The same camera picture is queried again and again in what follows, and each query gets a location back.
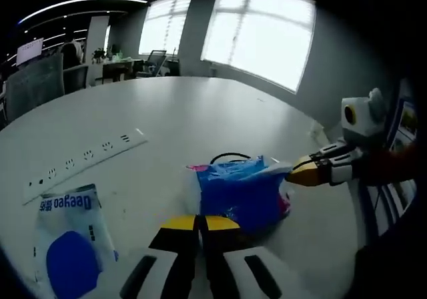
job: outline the white table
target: white table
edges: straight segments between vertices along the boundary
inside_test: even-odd
[[[149,142],[53,189],[95,183],[121,256],[146,247],[162,222],[185,213],[183,167],[222,152],[295,161],[315,152],[312,119],[242,83],[158,77],[100,85],[60,97],[0,132],[0,240],[19,273],[33,277],[39,200],[22,206],[23,182],[49,164],[138,127]],[[356,218],[346,185],[294,186],[292,213],[265,246],[297,271],[307,287],[341,298],[353,277]]]

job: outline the electrical outlet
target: electrical outlet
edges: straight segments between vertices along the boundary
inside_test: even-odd
[[[27,204],[85,169],[145,142],[147,140],[144,134],[135,129],[129,133],[111,137],[103,143],[95,144],[90,149],[83,150],[84,152],[76,154],[62,164],[49,168],[40,176],[26,182],[23,191],[23,204]]]

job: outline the packaging bag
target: packaging bag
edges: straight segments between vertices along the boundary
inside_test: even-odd
[[[284,181],[292,165],[263,156],[237,162],[188,166],[187,209],[191,213],[224,216],[247,234],[259,234],[290,212],[291,189]]]
[[[94,184],[44,195],[36,222],[35,280],[44,298],[79,298],[117,261]]]

